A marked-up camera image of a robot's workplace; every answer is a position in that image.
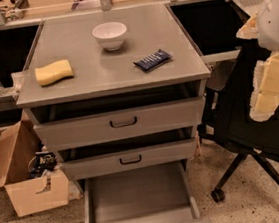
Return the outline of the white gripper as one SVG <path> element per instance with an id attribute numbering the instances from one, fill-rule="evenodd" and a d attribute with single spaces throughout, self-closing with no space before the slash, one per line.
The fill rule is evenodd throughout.
<path id="1" fill-rule="evenodd" d="M 257 39 L 261 47 L 274 51 L 265 61 L 257 61 L 253 74 L 250 117 L 264 122 L 279 106 L 279 0 L 264 0 L 236 33 L 239 39 Z"/>

